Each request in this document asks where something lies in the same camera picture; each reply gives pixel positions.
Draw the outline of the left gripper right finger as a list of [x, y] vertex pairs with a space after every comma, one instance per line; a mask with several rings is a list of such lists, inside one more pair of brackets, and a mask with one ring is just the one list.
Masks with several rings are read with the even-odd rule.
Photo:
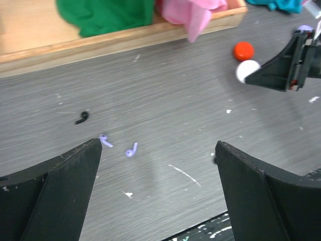
[[227, 142], [216, 164], [235, 240], [320, 240], [320, 181], [254, 158]]

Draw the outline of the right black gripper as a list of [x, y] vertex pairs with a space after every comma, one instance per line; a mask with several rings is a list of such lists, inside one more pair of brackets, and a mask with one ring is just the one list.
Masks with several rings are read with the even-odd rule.
[[298, 91], [307, 78], [320, 79], [320, 38], [294, 31], [284, 49], [245, 78], [245, 83], [277, 91]]

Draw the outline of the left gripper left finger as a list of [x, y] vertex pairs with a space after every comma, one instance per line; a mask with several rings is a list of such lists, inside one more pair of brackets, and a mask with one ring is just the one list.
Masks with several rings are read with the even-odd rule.
[[1, 240], [79, 240], [102, 153], [99, 139], [1, 177]]

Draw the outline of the white earbud charging case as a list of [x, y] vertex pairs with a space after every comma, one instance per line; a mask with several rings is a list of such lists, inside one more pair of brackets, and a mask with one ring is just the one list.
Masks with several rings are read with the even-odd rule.
[[245, 78], [261, 68], [261, 65], [254, 60], [241, 62], [236, 68], [236, 78], [239, 82], [245, 83]]

